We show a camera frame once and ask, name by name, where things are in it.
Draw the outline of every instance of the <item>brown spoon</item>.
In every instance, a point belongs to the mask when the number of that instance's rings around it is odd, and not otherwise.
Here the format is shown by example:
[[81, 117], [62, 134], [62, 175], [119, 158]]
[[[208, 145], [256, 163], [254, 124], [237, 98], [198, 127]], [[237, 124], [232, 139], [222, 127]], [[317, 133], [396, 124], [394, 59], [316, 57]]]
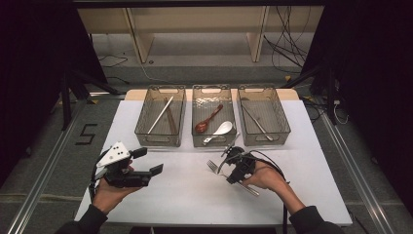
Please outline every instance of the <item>brown spoon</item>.
[[212, 114], [209, 117], [207, 117], [207, 119], [198, 123], [195, 126], [195, 132], [197, 132], [198, 134], [205, 132], [207, 130], [207, 125], [209, 123], [209, 120], [212, 119], [213, 116], [215, 116], [222, 109], [222, 107], [224, 107], [224, 105], [219, 104], [218, 107], [216, 107], [216, 109], [212, 112]]

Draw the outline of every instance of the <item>floor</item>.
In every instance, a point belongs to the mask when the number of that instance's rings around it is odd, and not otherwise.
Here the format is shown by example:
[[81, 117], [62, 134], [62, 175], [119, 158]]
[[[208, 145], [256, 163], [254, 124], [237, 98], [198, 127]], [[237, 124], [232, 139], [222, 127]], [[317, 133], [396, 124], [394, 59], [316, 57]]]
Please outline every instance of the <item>floor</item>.
[[[277, 33], [267, 35], [277, 41]], [[293, 35], [304, 51], [308, 50], [312, 33]], [[137, 62], [129, 35], [94, 35], [94, 47], [101, 59], [109, 84], [121, 91], [145, 88], [151, 84], [226, 83], [236, 86], [271, 82], [280, 86], [285, 78], [296, 77], [300, 68], [289, 59], [273, 55], [263, 44], [259, 62], [252, 62], [244, 34], [157, 34], [146, 63]], [[322, 97], [311, 97], [311, 79], [295, 89], [302, 97], [322, 103]], [[91, 92], [101, 92], [88, 86]], [[20, 160], [0, 189], [0, 233], [6, 233], [15, 223], [15, 216], [39, 183], [43, 190], [28, 212], [21, 214], [26, 223], [22, 233], [52, 233], [72, 219], [89, 183], [92, 164], [100, 153], [110, 123], [122, 97], [93, 97], [80, 103], [73, 97], [76, 123], [63, 134], [60, 103], [51, 110], [50, 119], [30, 147], [30, 155]], [[363, 142], [357, 127], [347, 118], [345, 109], [338, 108], [332, 126], [323, 114], [322, 105], [308, 105], [321, 148], [334, 176], [354, 224], [343, 228], [346, 233], [413, 233], [413, 219], [398, 199], [380, 167]], [[94, 135], [93, 141], [85, 134]], [[62, 148], [55, 148], [62, 143]], [[45, 172], [45, 165], [51, 165]], [[130, 226], [106, 224], [101, 233], [129, 233]], [[288, 233], [295, 233], [292, 228]]]

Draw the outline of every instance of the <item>fork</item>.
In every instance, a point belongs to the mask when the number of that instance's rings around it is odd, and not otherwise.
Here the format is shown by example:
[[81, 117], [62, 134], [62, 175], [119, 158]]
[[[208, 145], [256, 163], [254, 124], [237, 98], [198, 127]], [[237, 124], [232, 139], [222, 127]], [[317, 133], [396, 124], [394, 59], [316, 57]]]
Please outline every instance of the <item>fork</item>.
[[[227, 177], [227, 176], [224, 175], [224, 174], [219, 174], [219, 173], [218, 173], [218, 166], [216, 166], [216, 164], [214, 164], [212, 161], [209, 160], [209, 161], [207, 161], [206, 164], [210, 167], [210, 169], [211, 169], [215, 174], [220, 175], [220, 176], [225, 176], [225, 177]], [[241, 184], [239, 181], [237, 181], [237, 184], [238, 184], [239, 186], [241, 186], [243, 189], [245, 189], [246, 191], [248, 191], [250, 194], [254, 195], [255, 197], [258, 197], [258, 196], [259, 196], [259, 192], [257, 192], [255, 189], [253, 189], [253, 188], [251, 188], [251, 187], [249, 187], [249, 186], [245, 186], [245, 185]]]

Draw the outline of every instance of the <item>white tabletop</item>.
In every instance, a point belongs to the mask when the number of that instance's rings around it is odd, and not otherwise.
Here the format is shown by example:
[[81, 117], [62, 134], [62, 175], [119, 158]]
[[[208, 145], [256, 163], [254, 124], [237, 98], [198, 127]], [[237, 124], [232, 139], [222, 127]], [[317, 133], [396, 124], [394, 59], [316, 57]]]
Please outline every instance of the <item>white tabletop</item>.
[[[121, 101], [102, 150], [120, 140], [127, 149], [139, 148], [134, 129], [143, 101]], [[328, 221], [352, 224], [343, 199], [319, 145], [307, 111], [301, 100], [282, 100], [291, 128], [285, 145], [259, 149], [283, 170], [291, 187], [307, 206], [315, 205]], [[161, 174], [152, 177], [149, 186], [129, 195], [109, 214], [108, 222], [136, 225], [175, 226], [273, 226], [282, 224], [282, 201], [269, 190], [254, 187], [254, 197], [224, 176], [215, 175], [207, 166], [220, 164], [223, 149], [194, 148], [191, 136], [192, 105], [186, 105], [182, 144], [177, 148], [149, 148], [148, 154], [133, 160], [137, 171], [164, 164]], [[240, 119], [236, 114], [239, 128]], [[240, 136], [236, 145], [250, 150]], [[228, 175], [231, 168], [224, 167]], [[91, 202], [86, 190], [75, 220], [79, 220]]]

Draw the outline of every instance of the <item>black cloth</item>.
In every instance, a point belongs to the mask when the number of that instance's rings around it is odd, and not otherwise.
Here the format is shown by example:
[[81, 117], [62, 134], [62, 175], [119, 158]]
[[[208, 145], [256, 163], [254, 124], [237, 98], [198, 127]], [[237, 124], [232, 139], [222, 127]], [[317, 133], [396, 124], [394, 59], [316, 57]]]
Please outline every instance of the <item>black cloth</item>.
[[[56, 234], [83, 234], [98, 233], [100, 226], [106, 221], [107, 217], [98, 208], [89, 205], [88, 210], [82, 218], [76, 222], [65, 223]], [[315, 206], [306, 207], [293, 214], [289, 220], [298, 234], [340, 234], [344, 231], [334, 223], [324, 221], [319, 215]]]

